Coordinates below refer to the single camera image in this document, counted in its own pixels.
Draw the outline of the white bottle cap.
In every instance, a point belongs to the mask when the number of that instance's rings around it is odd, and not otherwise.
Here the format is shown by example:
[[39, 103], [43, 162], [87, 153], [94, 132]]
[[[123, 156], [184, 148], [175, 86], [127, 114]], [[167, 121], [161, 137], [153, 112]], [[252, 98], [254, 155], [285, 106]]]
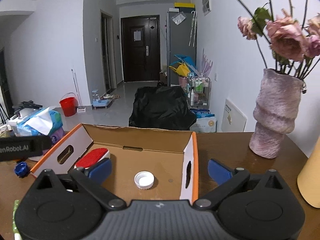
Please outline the white bottle cap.
[[134, 177], [136, 187], [141, 190], [152, 188], [155, 181], [154, 175], [149, 171], [140, 171]]

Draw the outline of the blue bottle cap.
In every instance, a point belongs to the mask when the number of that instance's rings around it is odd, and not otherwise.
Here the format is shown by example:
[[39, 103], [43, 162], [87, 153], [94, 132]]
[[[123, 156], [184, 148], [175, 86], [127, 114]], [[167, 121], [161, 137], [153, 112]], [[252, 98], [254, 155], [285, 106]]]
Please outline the blue bottle cap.
[[30, 168], [26, 162], [22, 161], [16, 164], [14, 172], [19, 178], [24, 178], [30, 173]]

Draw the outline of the black tripod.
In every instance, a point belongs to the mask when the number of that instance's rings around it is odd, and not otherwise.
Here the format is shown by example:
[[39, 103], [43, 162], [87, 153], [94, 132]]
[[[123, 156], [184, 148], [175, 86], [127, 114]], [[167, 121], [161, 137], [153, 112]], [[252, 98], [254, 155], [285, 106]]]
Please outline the black tripod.
[[7, 123], [7, 120], [9, 119], [1, 103], [0, 103], [0, 119], [1, 119], [1, 124], [3, 125], [5, 125]]

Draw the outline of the blue tissue pack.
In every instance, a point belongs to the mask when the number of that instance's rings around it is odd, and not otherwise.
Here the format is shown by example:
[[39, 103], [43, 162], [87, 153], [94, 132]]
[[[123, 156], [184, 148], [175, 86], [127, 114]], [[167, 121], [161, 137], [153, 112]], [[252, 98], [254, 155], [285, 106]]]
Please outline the blue tissue pack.
[[18, 136], [51, 135], [62, 128], [61, 114], [54, 107], [42, 108], [17, 125]]

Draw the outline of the white purple tissue box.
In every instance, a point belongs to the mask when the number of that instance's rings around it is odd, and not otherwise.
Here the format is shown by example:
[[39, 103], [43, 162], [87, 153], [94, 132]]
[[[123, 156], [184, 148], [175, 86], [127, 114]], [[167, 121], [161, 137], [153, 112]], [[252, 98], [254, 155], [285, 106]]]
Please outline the white purple tissue box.
[[65, 132], [62, 127], [57, 129], [55, 132], [50, 133], [50, 139], [52, 141], [52, 146], [59, 142], [64, 136]]

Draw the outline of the red cardboard box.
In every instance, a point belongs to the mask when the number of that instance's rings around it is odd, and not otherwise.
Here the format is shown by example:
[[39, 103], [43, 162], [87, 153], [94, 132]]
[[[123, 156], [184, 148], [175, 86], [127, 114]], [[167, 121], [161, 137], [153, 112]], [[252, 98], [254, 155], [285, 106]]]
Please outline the red cardboard box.
[[[66, 174], [89, 151], [107, 148], [112, 173], [102, 187], [129, 203], [131, 200], [189, 200], [199, 197], [197, 137], [191, 131], [78, 124], [54, 145], [31, 169]], [[134, 182], [140, 171], [155, 181], [141, 190]]]

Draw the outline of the white leaning board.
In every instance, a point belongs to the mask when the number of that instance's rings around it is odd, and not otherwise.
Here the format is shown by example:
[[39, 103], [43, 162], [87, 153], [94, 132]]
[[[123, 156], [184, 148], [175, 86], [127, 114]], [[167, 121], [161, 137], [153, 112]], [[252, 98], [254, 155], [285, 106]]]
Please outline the white leaning board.
[[244, 132], [246, 122], [247, 117], [231, 101], [226, 99], [221, 123], [221, 131]]

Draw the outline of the pet water feeder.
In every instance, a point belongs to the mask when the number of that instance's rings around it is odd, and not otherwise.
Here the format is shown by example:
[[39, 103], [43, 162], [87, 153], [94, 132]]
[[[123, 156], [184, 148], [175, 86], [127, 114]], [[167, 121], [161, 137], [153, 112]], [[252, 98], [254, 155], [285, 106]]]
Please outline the pet water feeder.
[[107, 108], [112, 103], [112, 99], [102, 99], [99, 96], [97, 89], [92, 91], [92, 96], [93, 96], [93, 100], [92, 100], [93, 109]]

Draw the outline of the pink textured vase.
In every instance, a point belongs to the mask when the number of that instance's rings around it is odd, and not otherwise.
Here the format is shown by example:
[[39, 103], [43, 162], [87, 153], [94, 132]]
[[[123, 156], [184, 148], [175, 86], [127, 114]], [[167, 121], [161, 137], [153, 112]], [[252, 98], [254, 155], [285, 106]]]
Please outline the pink textured vase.
[[265, 69], [253, 117], [257, 121], [249, 148], [258, 156], [278, 156], [286, 134], [295, 129], [304, 82], [296, 77]]

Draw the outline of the yellow thermos jug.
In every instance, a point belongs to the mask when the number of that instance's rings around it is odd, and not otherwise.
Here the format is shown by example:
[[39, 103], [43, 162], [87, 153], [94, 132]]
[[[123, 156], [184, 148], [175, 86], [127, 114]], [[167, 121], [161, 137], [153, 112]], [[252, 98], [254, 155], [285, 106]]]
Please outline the yellow thermos jug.
[[304, 200], [311, 206], [320, 207], [319, 152], [313, 152], [297, 177], [297, 186]]

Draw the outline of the black covered chair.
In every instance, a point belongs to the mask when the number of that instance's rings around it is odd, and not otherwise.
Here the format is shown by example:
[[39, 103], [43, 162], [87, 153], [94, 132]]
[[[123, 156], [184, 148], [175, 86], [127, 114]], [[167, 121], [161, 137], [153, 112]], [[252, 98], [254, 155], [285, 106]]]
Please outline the black covered chair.
[[129, 126], [188, 131], [196, 119], [180, 86], [168, 87], [158, 83], [156, 87], [137, 89]]

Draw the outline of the yellow blue toy pile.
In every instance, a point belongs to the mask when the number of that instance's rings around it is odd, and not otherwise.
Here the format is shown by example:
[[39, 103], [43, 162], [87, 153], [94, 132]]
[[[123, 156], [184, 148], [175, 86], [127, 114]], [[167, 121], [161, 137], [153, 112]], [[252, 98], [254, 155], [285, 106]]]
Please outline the yellow blue toy pile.
[[199, 72], [191, 57], [180, 54], [175, 54], [174, 57], [176, 57], [177, 61], [169, 64], [169, 69], [175, 74], [181, 77], [188, 77], [189, 73], [194, 73], [195, 76], [198, 76]]

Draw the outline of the dark entrance door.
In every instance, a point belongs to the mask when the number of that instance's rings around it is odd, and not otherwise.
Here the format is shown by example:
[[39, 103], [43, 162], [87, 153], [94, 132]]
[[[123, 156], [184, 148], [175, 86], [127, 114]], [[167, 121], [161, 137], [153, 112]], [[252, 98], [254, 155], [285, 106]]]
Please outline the dark entrance door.
[[161, 42], [158, 15], [121, 19], [124, 82], [159, 81]]

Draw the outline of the dried pink roses bouquet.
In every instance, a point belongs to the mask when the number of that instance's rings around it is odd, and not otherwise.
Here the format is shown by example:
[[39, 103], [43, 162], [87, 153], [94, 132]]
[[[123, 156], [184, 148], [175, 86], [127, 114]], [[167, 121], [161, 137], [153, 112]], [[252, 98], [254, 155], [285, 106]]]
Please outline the dried pink roses bouquet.
[[264, 37], [275, 60], [275, 70], [305, 80], [319, 64], [319, 15], [310, 19], [304, 14], [300, 23], [289, 11], [282, 9], [282, 16], [273, 12], [272, 0], [250, 11], [242, 0], [237, 0], [248, 12], [248, 17], [238, 17], [237, 26], [247, 40]]

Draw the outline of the grey refrigerator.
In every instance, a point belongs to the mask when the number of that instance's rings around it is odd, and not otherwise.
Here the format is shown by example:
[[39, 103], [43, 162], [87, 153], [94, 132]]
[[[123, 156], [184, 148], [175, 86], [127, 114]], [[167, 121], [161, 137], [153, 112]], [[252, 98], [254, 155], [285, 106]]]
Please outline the grey refrigerator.
[[[178, 76], [169, 68], [171, 63], [178, 60], [175, 55], [184, 55], [191, 57], [193, 62], [196, 62], [196, 44], [193, 47], [193, 42], [190, 41], [190, 32], [194, 8], [180, 8], [180, 12], [168, 11], [167, 24], [167, 72], [168, 72], [168, 86], [179, 85]], [[174, 18], [182, 15], [185, 19], [176, 24]]]

